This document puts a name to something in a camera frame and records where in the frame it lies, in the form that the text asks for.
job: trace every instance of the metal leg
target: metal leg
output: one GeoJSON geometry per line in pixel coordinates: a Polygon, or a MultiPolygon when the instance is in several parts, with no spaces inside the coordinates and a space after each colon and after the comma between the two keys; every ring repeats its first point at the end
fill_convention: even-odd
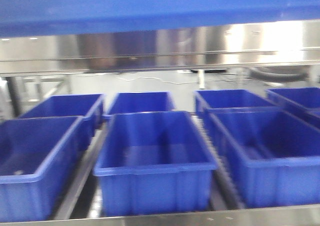
{"type": "Polygon", "coordinates": [[[199,69],[198,71],[198,80],[199,80],[199,89],[204,90],[205,86],[205,71],[203,69],[199,69]]]}
{"type": "Polygon", "coordinates": [[[58,92],[65,84],[65,81],[61,81],[59,82],[55,87],[53,87],[52,89],[50,89],[44,96],[43,98],[49,98],[52,95],[54,95],[56,92],[58,92]]]}
{"type": "Polygon", "coordinates": [[[67,74],[65,76],[65,86],[66,86],[66,90],[68,95],[72,95],[72,88],[71,88],[71,75],[67,74]]]}
{"type": "Polygon", "coordinates": [[[305,82],[307,87],[314,87],[314,82],[311,77],[311,66],[306,66],[307,67],[307,76],[305,77],[305,82]]]}
{"type": "Polygon", "coordinates": [[[35,76],[35,90],[39,101],[44,99],[44,92],[42,90],[41,76],[35,76]]]}
{"type": "Polygon", "coordinates": [[[244,68],[238,68],[236,71],[236,79],[237,79],[237,88],[241,89],[244,83],[244,68]]]}
{"type": "Polygon", "coordinates": [[[17,117],[22,113],[22,104],[17,87],[17,79],[15,77],[5,77],[5,80],[7,81],[8,91],[11,98],[13,114],[17,117]]]}

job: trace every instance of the metal rail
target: metal rail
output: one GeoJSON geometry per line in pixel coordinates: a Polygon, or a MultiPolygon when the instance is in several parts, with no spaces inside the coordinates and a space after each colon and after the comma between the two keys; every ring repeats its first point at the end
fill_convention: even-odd
{"type": "Polygon", "coordinates": [[[103,124],[101,130],[96,131],[95,137],[91,141],[91,145],[86,150],[82,160],[74,173],[75,177],[64,196],[64,199],[53,216],[54,220],[67,220],[70,218],[78,197],[87,181],[87,178],[96,162],[99,151],[103,145],[106,136],[107,127],[103,124]]]}
{"type": "Polygon", "coordinates": [[[320,224],[320,204],[288,207],[206,211],[144,216],[103,217],[3,226],[313,226],[320,224]]]}
{"type": "Polygon", "coordinates": [[[0,76],[319,62],[320,20],[0,38],[0,76]]]}

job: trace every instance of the plastic crate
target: plastic crate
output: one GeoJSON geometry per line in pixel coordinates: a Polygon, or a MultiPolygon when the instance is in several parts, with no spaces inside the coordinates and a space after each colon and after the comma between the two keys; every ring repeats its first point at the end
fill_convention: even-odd
{"type": "Polygon", "coordinates": [[[77,161],[81,117],[0,125],[0,222],[45,220],[77,161]]]}
{"type": "Polygon", "coordinates": [[[19,116],[20,119],[82,116],[79,128],[79,150],[86,150],[95,129],[102,123],[104,110],[103,94],[54,95],[19,116]]]}
{"type": "Polygon", "coordinates": [[[175,106],[169,92],[120,92],[103,118],[109,120],[114,114],[171,111],[174,109],[175,106]]]}
{"type": "Polygon", "coordinates": [[[267,89],[266,94],[275,104],[285,111],[308,120],[308,112],[320,111],[320,88],[272,88],[267,89]]]}
{"type": "Polygon", "coordinates": [[[209,112],[254,112],[278,111],[280,108],[272,102],[245,89],[198,90],[194,92],[195,112],[203,119],[205,127],[209,112]]]}
{"type": "Polygon", "coordinates": [[[306,121],[309,124],[320,129],[320,110],[319,111],[315,111],[315,110],[309,111],[306,113],[305,117],[306,117],[306,121]]]}
{"type": "Polygon", "coordinates": [[[184,111],[116,114],[94,168],[107,216],[205,210],[212,170],[184,111]]]}
{"type": "Polygon", "coordinates": [[[320,130],[284,111],[211,113],[209,135],[249,208],[320,203],[320,130]]]}

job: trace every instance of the metal surface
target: metal surface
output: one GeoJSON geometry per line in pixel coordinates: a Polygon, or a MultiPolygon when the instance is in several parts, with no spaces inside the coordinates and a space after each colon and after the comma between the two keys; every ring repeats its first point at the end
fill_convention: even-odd
{"type": "Polygon", "coordinates": [[[86,216],[87,219],[96,219],[100,218],[102,214],[102,191],[99,186],[96,187],[91,205],[89,208],[89,212],[86,216]]]}
{"type": "Polygon", "coordinates": [[[224,196],[224,200],[228,209],[244,209],[245,204],[242,202],[239,193],[232,182],[232,179],[229,173],[224,166],[223,161],[220,159],[215,147],[213,146],[211,140],[209,139],[205,128],[203,126],[203,121],[199,119],[196,115],[192,116],[192,120],[198,130],[202,138],[205,140],[206,144],[209,147],[210,152],[217,162],[217,170],[214,172],[215,180],[217,186],[220,188],[222,195],[224,196]]]}
{"type": "Polygon", "coordinates": [[[0,78],[0,122],[9,120],[13,117],[12,107],[7,101],[7,91],[7,81],[0,78]]]}
{"type": "Polygon", "coordinates": [[[22,102],[19,96],[17,79],[15,77],[6,77],[8,92],[11,99],[13,114],[15,117],[22,113],[22,102]]]}
{"type": "Polygon", "coordinates": [[[0,39],[0,75],[314,65],[320,20],[0,39]]]}
{"type": "Polygon", "coordinates": [[[41,102],[42,100],[49,98],[52,95],[57,94],[63,87],[66,87],[68,94],[71,94],[71,86],[69,75],[63,76],[33,76],[33,77],[21,77],[21,91],[22,95],[22,105],[23,106],[34,106],[36,103],[41,102]],[[55,86],[51,87],[48,90],[48,87],[45,88],[46,83],[56,83],[55,86]],[[27,86],[31,84],[35,87],[35,98],[30,98],[31,88],[27,86]]]}
{"type": "Polygon", "coordinates": [[[87,181],[87,178],[98,157],[98,153],[103,145],[107,127],[103,124],[101,130],[96,131],[96,136],[92,139],[91,145],[86,150],[79,167],[75,172],[75,177],[61,203],[57,212],[53,216],[54,220],[67,220],[70,218],[78,197],[87,181]]]}
{"type": "Polygon", "coordinates": [[[0,223],[3,226],[315,226],[320,204],[147,216],[0,223]]]}

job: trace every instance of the metal post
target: metal post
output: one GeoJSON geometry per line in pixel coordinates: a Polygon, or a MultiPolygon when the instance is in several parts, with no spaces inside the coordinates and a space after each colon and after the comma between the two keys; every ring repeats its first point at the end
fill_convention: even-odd
{"type": "Polygon", "coordinates": [[[34,81],[37,98],[39,99],[39,101],[42,101],[44,99],[44,92],[42,90],[41,76],[35,76],[34,81]]]}
{"type": "Polygon", "coordinates": [[[204,90],[205,86],[205,71],[203,69],[199,69],[198,71],[198,80],[199,80],[199,89],[204,90]]]}
{"type": "Polygon", "coordinates": [[[8,91],[13,107],[13,114],[15,117],[19,116],[22,112],[22,104],[19,96],[17,79],[15,77],[5,77],[7,81],[8,91]]]}
{"type": "Polygon", "coordinates": [[[64,81],[65,81],[67,93],[68,93],[68,95],[71,95],[72,94],[71,75],[70,74],[66,74],[64,81]]]}

